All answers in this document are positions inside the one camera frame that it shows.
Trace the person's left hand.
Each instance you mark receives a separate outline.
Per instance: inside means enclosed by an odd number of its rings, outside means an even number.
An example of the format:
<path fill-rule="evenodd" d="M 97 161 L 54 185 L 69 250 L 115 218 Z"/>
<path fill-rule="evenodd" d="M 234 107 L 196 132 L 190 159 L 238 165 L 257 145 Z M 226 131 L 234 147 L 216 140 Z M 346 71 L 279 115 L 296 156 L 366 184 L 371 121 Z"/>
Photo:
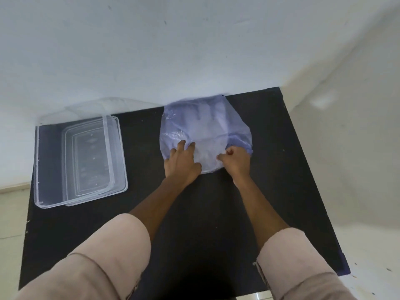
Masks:
<path fill-rule="evenodd" d="M 170 157 L 164 161 L 166 179 L 184 189 L 190 185 L 198 176 L 193 172 L 193 165 L 199 164 L 194 161 L 196 144 L 190 143 L 183 152 L 175 153 L 175 148 L 170 151 Z"/>

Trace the person's right hand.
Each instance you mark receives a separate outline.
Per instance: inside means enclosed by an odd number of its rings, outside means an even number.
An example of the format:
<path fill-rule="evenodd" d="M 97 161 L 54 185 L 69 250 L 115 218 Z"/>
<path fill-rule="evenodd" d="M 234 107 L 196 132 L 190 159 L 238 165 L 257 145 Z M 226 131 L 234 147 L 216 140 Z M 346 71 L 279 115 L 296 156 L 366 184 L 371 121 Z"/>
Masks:
<path fill-rule="evenodd" d="M 230 162 L 223 164 L 223 167 L 230 174 L 237 188 L 240 188 L 250 179 L 250 154 L 238 146 L 230 146 L 221 154 L 231 155 Z"/>

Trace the translucent bluish plastic bag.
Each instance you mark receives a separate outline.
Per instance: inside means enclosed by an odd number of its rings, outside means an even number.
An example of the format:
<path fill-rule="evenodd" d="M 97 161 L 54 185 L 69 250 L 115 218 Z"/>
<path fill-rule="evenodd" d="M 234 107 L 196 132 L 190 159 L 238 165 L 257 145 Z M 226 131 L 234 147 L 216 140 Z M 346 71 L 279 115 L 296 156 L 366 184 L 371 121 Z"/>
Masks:
<path fill-rule="evenodd" d="M 194 162 L 202 165 L 201 174 L 223 167 L 217 159 L 231 146 L 244 148 L 252 155 L 252 134 L 224 95 L 181 100 L 164 106 L 160 127 L 160 151 L 164 159 L 184 140 L 195 143 Z"/>

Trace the person's left forearm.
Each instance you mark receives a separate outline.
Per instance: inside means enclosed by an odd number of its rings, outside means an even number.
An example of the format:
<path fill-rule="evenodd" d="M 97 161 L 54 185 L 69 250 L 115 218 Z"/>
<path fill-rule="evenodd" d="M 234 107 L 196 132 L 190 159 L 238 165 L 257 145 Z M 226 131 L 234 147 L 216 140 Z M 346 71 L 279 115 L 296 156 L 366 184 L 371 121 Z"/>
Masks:
<path fill-rule="evenodd" d="M 156 190 L 129 212 L 143 223 L 151 241 L 176 198 L 191 183 L 192 181 L 184 176 L 170 175 L 164 178 Z"/>

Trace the person's right forearm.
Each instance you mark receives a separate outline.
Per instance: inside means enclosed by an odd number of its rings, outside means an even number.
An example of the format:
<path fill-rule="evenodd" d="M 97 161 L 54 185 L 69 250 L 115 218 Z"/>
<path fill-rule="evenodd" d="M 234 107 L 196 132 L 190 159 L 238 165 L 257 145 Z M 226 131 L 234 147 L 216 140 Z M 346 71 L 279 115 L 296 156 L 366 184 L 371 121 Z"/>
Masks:
<path fill-rule="evenodd" d="M 289 228 L 289 225 L 274 210 L 249 175 L 235 176 L 233 182 L 240 192 L 254 230 L 258 249 L 261 250 L 273 235 Z"/>

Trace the clear plastic container lid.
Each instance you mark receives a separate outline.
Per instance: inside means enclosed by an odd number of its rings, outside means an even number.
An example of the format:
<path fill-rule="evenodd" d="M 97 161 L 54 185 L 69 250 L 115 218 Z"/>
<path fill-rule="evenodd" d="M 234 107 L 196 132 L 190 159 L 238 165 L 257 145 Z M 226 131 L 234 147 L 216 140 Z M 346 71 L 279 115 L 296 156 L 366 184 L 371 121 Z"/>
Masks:
<path fill-rule="evenodd" d="M 64 128 L 62 168 L 62 205 L 78 205 L 126 191 L 126 165 L 117 117 L 104 115 Z"/>

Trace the black table cloth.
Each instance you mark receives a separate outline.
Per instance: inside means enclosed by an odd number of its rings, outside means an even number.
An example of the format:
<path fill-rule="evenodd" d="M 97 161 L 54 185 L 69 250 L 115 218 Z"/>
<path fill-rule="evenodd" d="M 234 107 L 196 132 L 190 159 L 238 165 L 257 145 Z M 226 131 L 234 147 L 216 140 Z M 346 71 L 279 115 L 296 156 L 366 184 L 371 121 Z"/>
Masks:
<path fill-rule="evenodd" d="M 250 128 L 251 177 L 289 226 L 303 231 L 339 275 L 350 268 L 339 246 L 279 87 L 229 95 Z M 129 212 L 164 178 L 159 133 L 164 107 L 117 114 L 128 189 L 72 207 L 34 203 L 31 187 L 19 288 L 48 271 L 107 221 Z M 224 170 L 200 175 L 164 218 L 132 300 L 232 299 L 267 290 L 254 262 L 253 229 Z"/>

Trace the clear plastic storage container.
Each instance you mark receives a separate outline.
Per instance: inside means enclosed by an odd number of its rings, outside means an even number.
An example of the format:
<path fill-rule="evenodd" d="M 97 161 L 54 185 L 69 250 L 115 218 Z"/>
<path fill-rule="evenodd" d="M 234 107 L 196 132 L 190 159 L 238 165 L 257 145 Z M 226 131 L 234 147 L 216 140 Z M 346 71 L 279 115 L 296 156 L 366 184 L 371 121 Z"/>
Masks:
<path fill-rule="evenodd" d="M 116 184 L 112 140 L 119 136 L 115 116 L 37 126 L 33 196 L 48 209 L 95 200 Z"/>

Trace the light pink shirt sleeve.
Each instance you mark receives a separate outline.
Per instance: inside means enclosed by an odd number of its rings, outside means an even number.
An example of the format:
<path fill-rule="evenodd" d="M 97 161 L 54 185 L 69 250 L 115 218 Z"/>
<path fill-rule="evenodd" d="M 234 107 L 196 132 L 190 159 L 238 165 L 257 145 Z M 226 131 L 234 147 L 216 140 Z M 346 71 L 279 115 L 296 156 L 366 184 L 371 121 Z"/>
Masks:
<path fill-rule="evenodd" d="M 24 286 L 14 300 L 129 300 L 150 252 L 144 224 L 121 214 Z"/>
<path fill-rule="evenodd" d="M 265 242 L 256 266 L 274 300 L 357 300 L 296 228 L 283 229 Z"/>

